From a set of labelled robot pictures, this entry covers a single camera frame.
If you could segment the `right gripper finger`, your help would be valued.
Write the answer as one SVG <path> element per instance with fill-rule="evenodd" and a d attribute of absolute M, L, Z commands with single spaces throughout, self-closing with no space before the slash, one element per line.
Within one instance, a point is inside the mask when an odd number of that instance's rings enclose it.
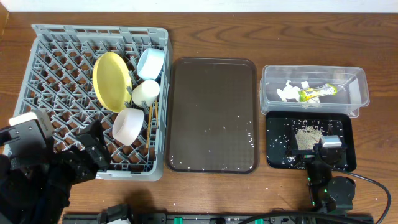
<path fill-rule="evenodd" d="M 293 127 L 290 128 L 290 143 L 289 143 L 289 152 L 298 152 L 299 146 L 297 143 L 297 139 L 295 137 L 295 130 Z"/>
<path fill-rule="evenodd" d="M 328 135 L 338 136 L 338 139 L 344 143 L 344 131 L 343 126 L 340 123 L 330 123 L 328 125 Z"/>

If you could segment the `white cup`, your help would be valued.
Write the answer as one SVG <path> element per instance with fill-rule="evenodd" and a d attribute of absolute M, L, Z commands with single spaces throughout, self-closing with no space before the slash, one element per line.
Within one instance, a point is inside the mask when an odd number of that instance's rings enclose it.
<path fill-rule="evenodd" d="M 138 137 L 144 122 L 144 112 L 140 109 L 125 108 L 118 113 L 112 128 L 115 140 L 125 146 L 131 145 Z"/>

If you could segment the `green yellow snack wrapper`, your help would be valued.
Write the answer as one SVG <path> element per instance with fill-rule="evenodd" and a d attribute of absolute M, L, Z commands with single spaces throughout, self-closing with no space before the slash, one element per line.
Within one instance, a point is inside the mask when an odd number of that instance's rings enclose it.
<path fill-rule="evenodd" d="M 324 84 L 322 86 L 316 88 L 309 88 L 307 90 L 300 90 L 298 91 L 299 94 L 299 102 L 306 102 L 312 98 L 321 97 L 321 96 L 328 96 L 328 95 L 335 95 L 337 94 L 338 90 L 336 86 L 332 84 Z"/>

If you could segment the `white tissue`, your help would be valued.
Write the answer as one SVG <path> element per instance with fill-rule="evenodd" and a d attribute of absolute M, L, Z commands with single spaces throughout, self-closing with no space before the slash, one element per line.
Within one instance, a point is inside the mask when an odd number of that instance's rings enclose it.
<path fill-rule="evenodd" d="M 277 94 L 283 102 L 288 102 L 289 100 L 294 100 L 296 102 L 299 102 L 300 101 L 299 91 L 309 89 L 308 81 L 302 82 L 301 86 L 302 86 L 301 88 L 298 86 L 292 86 L 290 84 L 290 80 L 288 80 L 283 90 L 277 89 Z"/>

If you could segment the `yellow plate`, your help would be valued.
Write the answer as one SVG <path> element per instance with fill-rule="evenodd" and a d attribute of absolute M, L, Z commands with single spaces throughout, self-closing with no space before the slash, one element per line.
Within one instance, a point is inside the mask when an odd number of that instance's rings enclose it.
<path fill-rule="evenodd" d="M 93 87 L 99 102 L 107 110 L 121 112 L 131 101 L 127 87 L 132 87 L 129 69 L 121 56 L 106 52 L 100 56 L 93 68 Z"/>

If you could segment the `white bowl with food residue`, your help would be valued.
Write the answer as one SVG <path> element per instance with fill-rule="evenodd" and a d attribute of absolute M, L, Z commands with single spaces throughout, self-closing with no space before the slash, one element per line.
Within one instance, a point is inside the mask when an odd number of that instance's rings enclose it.
<path fill-rule="evenodd" d="M 132 91 L 132 101 L 142 107 L 143 101 L 148 107 L 152 106 L 160 93 L 160 85 L 155 80 L 145 80 Z"/>

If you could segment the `wooden chopstick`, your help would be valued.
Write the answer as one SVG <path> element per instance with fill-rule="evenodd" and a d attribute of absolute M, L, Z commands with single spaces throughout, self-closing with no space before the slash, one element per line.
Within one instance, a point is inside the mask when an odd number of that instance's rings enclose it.
<path fill-rule="evenodd" d="M 155 120 L 156 120 L 155 126 L 156 126 L 156 128 L 158 128 L 159 127 L 159 118 L 158 118 L 158 102 L 157 102 L 157 100 L 155 100 Z"/>
<path fill-rule="evenodd" d="M 150 136 L 151 136 L 151 126 L 152 126 L 152 109 L 153 106 L 151 105 L 149 108 L 149 117 L 148 117 L 148 125 L 147 125 L 147 137 L 146 137 L 146 148 L 149 148 L 150 145 Z"/>

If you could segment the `light blue bowl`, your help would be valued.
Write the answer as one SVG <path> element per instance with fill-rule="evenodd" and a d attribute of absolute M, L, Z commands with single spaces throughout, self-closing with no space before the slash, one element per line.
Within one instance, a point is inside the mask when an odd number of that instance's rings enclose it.
<path fill-rule="evenodd" d="M 155 80 L 162 70 L 165 52 L 160 49 L 146 49 L 137 64 L 137 74 L 143 80 Z"/>

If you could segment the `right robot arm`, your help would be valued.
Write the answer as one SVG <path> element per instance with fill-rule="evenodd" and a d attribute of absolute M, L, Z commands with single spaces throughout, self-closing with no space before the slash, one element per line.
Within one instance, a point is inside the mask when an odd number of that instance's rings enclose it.
<path fill-rule="evenodd" d="M 286 157 L 294 157 L 294 168 L 304 168 L 309 178 L 309 192 L 315 210 L 322 213 L 343 215 L 353 209 L 355 183 L 342 176 L 334 177 L 333 170 L 346 160 L 346 144 L 333 133 L 333 126 L 328 126 L 327 135 L 320 136 L 312 148 L 300 149 L 298 132 L 290 129 L 289 147 Z"/>

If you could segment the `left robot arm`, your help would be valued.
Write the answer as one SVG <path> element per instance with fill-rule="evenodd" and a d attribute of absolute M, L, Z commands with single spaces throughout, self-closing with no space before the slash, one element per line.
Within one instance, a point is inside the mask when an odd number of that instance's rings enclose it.
<path fill-rule="evenodd" d="M 37 120 L 1 130 L 1 145 L 11 150 L 10 156 L 1 155 L 1 223 L 57 223 L 70 204 L 72 186 L 109 167 L 100 121 L 76 138 L 83 149 L 55 152 L 54 138 L 44 134 Z"/>

